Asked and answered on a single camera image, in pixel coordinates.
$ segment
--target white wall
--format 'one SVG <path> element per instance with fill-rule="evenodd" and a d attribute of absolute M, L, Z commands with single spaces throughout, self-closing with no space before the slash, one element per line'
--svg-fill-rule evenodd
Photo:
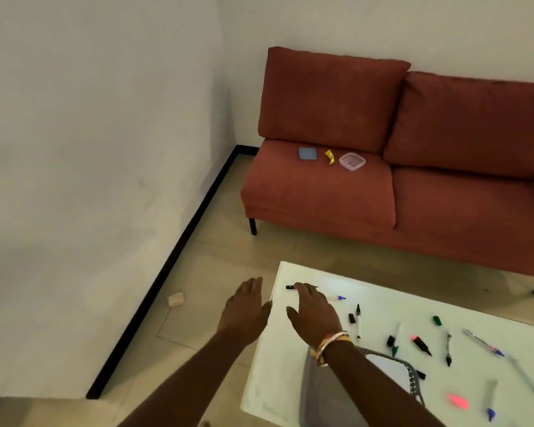
<path fill-rule="evenodd" d="M 0 396 L 82 397 L 233 148 L 216 0 L 0 0 Z"/>
<path fill-rule="evenodd" d="M 534 0 L 219 0 L 238 143 L 257 122 L 270 46 L 534 81 Z"/>

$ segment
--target red marker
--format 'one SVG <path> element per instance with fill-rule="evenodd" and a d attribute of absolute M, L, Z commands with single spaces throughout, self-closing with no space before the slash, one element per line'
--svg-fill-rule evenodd
<path fill-rule="evenodd" d="M 411 339 L 413 340 L 413 343 L 415 343 L 417 345 L 417 347 L 419 347 L 422 351 L 427 353 L 429 356 L 433 356 L 433 355 L 431 355 L 431 352 L 429 351 L 429 348 L 427 347 L 425 342 L 423 340 L 421 340 L 419 338 L 419 336 L 415 335 L 415 336 L 411 337 Z"/>

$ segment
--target yellow wrapper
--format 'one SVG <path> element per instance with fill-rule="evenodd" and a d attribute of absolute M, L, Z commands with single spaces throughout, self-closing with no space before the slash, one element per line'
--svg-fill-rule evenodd
<path fill-rule="evenodd" d="M 326 155 L 328 156 L 328 158 L 330 159 L 330 163 L 329 163 L 329 165 L 334 164 L 334 155 L 333 155 L 333 152 L 330 151 L 330 150 L 328 150 L 325 154 L 326 154 Z"/>

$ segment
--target sofa backrest cushion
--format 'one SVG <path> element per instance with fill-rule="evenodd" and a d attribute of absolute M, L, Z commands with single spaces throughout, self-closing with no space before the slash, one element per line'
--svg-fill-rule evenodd
<path fill-rule="evenodd" d="M 259 135 L 382 152 L 410 64 L 269 49 Z"/>
<path fill-rule="evenodd" d="M 384 160 L 533 178 L 534 83 L 409 73 Z"/>

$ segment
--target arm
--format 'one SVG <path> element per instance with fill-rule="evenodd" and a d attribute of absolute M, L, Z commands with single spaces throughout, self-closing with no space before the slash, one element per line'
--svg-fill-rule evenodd
<path fill-rule="evenodd" d="M 298 335 L 311 347 L 318 348 L 326 336 L 342 331 L 342 325 L 334 308 L 314 286 L 297 283 L 295 287 L 299 293 L 299 312 L 287 307 L 287 316 Z M 444 427 L 431 412 L 368 361 L 354 344 L 331 343 L 324 356 L 370 426 Z"/>
<path fill-rule="evenodd" d="M 158 387 L 120 427 L 196 427 L 229 369 L 267 325 L 271 301 L 261 307 L 263 279 L 241 284 L 225 304 L 212 339 Z"/>

